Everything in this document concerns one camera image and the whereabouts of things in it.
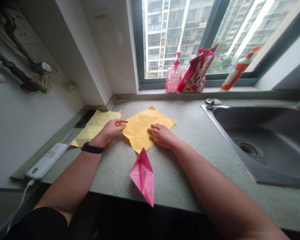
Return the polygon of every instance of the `countertop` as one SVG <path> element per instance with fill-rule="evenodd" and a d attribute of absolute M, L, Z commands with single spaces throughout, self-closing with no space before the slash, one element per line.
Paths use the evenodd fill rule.
<path fill-rule="evenodd" d="M 289 100 L 222 100 L 227 106 L 291 105 Z M 300 189 L 257 184 L 243 167 L 217 127 L 201 108 L 204 100 L 150 100 L 116 103 L 112 111 L 123 110 L 127 119 L 153 106 L 164 115 L 177 120 L 171 131 L 216 166 L 245 191 L 281 228 L 300 231 Z M 71 132 L 70 143 L 80 129 Z M 58 160 L 42 179 L 53 183 L 80 153 L 72 148 Z M 174 154 L 157 144 L 147 151 L 155 174 L 155 205 L 203 212 L 203 209 Z M 146 202 L 130 178 L 130 171 L 138 154 L 128 139 L 119 133 L 103 153 L 90 191 Z"/>

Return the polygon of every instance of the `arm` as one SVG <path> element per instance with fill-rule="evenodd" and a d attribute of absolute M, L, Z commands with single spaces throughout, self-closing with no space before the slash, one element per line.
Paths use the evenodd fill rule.
<path fill-rule="evenodd" d="M 109 121 L 89 145 L 104 147 L 109 139 L 124 129 L 124 126 L 117 125 L 120 122 L 128 121 L 122 119 Z M 101 154 L 85 151 L 80 153 L 48 188 L 34 209 L 51 207 L 63 214 L 69 225 L 74 212 L 90 189 L 100 158 Z"/>
<path fill-rule="evenodd" d="M 150 138 L 177 156 L 205 212 L 227 239 L 288 239 L 268 215 L 237 185 L 188 144 L 160 124 Z"/>

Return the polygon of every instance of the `windowsill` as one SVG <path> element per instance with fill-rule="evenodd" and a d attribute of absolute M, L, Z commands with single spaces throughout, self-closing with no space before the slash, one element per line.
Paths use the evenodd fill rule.
<path fill-rule="evenodd" d="M 219 92 L 219 87 L 206 87 L 202 93 L 213 93 Z M 229 90 L 229 92 L 254 92 L 260 91 L 260 89 L 256 87 L 233 87 Z M 138 95 L 145 95 L 145 94 L 167 94 L 165 89 L 149 89 L 149 90 L 139 90 Z"/>
<path fill-rule="evenodd" d="M 300 98 L 300 90 L 263 91 L 253 86 L 233 87 L 230 91 L 219 92 L 219 87 L 206 87 L 200 93 L 166 93 L 165 89 L 140 90 L 138 94 L 115 95 L 117 101 L 126 100 L 177 100 L 177 99 L 269 99 Z"/>

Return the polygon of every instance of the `pink paper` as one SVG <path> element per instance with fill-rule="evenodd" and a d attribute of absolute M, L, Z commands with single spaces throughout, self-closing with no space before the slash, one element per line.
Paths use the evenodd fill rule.
<path fill-rule="evenodd" d="M 151 207 L 153 207 L 154 173 L 144 148 L 141 150 L 135 164 L 132 167 L 130 177 L 144 198 L 148 201 Z"/>

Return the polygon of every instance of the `sink basin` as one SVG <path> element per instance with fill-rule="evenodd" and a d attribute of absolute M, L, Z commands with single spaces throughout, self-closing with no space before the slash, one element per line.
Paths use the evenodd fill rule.
<path fill-rule="evenodd" d="M 257 183 L 300 188 L 300 111 L 201 105 Z"/>

